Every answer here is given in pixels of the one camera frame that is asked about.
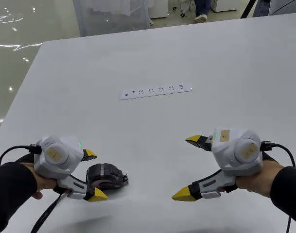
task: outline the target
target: floor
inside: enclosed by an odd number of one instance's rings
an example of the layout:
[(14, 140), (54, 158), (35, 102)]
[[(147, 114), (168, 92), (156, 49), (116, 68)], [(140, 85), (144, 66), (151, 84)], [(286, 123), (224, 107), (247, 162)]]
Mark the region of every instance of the floor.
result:
[[(208, 22), (240, 18), (248, 0), (239, 1), (237, 11), (211, 11)], [(169, 0), (168, 17), (154, 19), (152, 28), (193, 23), (194, 7), (181, 18), (173, 6)], [(0, 125), (42, 42), (79, 36), (72, 0), (0, 1)]]

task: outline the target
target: electrical outlet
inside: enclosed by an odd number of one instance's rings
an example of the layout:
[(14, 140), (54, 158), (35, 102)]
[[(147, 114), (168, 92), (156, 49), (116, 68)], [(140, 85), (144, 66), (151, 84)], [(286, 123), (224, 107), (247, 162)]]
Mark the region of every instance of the electrical outlet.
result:
[(123, 90), (120, 93), (120, 100), (166, 95), (186, 91), (192, 91), (190, 83), (173, 83), (170, 85), (159, 85), (156, 87)]

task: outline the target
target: white shoe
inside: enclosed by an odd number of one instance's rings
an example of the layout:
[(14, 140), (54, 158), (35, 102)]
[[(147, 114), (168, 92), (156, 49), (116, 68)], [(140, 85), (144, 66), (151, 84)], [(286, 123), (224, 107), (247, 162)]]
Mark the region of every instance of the white shoe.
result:
[(207, 15), (202, 14), (202, 15), (199, 15), (198, 17), (195, 17), (193, 21), (195, 23), (204, 23), (206, 22), (206, 20), (207, 20)]

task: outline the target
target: black sleeve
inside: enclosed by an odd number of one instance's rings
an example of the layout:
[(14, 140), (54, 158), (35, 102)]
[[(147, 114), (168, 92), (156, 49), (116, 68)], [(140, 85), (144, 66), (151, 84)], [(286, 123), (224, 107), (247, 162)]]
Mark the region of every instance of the black sleeve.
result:
[(273, 204), (296, 221), (296, 169), (284, 167), (276, 175), (270, 192)]
[(25, 165), (13, 162), (0, 166), (0, 232), (36, 189), (35, 177)]

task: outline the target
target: beige label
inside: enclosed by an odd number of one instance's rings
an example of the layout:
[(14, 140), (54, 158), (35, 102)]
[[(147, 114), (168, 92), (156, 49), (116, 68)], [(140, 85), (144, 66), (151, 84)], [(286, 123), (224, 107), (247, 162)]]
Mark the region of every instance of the beige label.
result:
[(244, 159), (248, 159), (257, 150), (258, 150), (257, 146), (254, 143), (250, 143), (250, 145), (241, 153), (241, 156)]
[(54, 148), (49, 148), (45, 153), (56, 163), (62, 158), (62, 155)]
[(220, 132), (220, 141), (228, 142), (230, 140), (230, 130), (221, 130)]

